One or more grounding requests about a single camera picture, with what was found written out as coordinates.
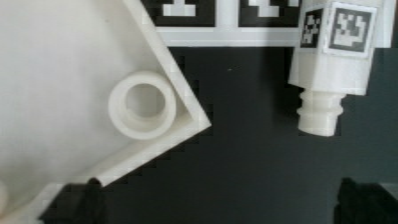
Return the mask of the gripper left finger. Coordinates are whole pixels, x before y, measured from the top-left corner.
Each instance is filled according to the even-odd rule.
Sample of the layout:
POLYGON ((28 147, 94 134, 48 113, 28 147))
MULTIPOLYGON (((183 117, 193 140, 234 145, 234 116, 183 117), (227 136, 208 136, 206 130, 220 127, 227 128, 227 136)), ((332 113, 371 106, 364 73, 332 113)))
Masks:
POLYGON ((96 178, 62 187, 39 220, 42 224, 108 224, 103 185, 96 178))

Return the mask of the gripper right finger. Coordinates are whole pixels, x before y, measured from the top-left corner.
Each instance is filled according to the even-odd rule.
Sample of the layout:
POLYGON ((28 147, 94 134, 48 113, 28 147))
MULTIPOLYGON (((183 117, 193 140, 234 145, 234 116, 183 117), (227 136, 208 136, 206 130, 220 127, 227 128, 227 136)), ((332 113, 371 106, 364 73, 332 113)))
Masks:
POLYGON ((334 224, 398 224, 398 183, 341 180, 334 224))

